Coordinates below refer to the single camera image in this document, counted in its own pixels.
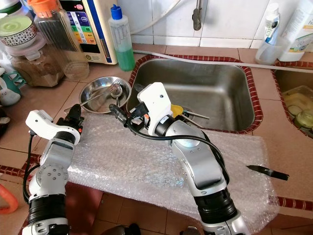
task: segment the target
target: blue bottle cap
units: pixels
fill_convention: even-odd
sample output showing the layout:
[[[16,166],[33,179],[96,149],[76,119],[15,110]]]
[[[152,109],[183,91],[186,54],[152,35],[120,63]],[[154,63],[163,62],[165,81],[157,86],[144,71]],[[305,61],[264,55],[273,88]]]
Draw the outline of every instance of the blue bottle cap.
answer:
[[[111,7],[111,14],[113,20],[121,19],[123,17],[122,8],[120,6],[116,6],[115,4],[113,4],[113,7]]]

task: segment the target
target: faucet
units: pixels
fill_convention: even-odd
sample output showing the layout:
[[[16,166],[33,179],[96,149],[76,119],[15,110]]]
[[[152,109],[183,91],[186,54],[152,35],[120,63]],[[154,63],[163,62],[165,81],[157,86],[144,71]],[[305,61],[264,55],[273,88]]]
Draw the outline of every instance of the faucet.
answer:
[[[202,0],[197,0],[197,8],[194,9],[194,14],[192,15],[195,31],[198,31],[201,29],[201,10],[202,10],[201,5],[202,5]]]

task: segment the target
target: green liquid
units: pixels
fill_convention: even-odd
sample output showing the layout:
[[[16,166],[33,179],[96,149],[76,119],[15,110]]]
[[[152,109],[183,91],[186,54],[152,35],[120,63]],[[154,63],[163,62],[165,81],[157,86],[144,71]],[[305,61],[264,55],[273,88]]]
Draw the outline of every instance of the green liquid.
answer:
[[[131,71],[135,68],[135,58],[133,48],[127,51],[116,51],[118,65],[123,71]]]

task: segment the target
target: orange object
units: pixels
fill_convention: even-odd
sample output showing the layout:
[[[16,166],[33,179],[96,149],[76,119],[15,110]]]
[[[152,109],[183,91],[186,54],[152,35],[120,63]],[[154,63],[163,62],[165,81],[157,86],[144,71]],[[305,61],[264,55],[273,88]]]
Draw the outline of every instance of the orange object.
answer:
[[[16,197],[7,190],[3,185],[0,185],[0,196],[9,204],[8,208],[0,208],[0,214],[9,214],[19,207],[18,200]]]
[[[27,3],[33,7],[36,15],[40,18],[52,17],[51,11],[59,11],[57,0],[28,0]]]

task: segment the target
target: metal bowl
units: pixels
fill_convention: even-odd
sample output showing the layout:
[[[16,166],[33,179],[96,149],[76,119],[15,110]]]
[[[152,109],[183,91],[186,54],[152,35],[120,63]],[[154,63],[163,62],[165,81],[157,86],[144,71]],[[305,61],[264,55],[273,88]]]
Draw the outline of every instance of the metal bowl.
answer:
[[[119,77],[99,77],[92,82],[89,82],[79,94],[79,102],[87,101],[97,94],[99,89],[109,87],[115,80],[119,80],[119,84],[122,87],[123,93],[119,97],[119,106],[122,107],[126,104],[131,96],[131,86],[125,80]],[[109,89],[104,91],[106,94],[99,96],[98,98],[91,100],[87,104],[83,105],[83,108],[94,114],[107,114],[110,113],[109,105],[116,104],[116,98],[111,97]]]

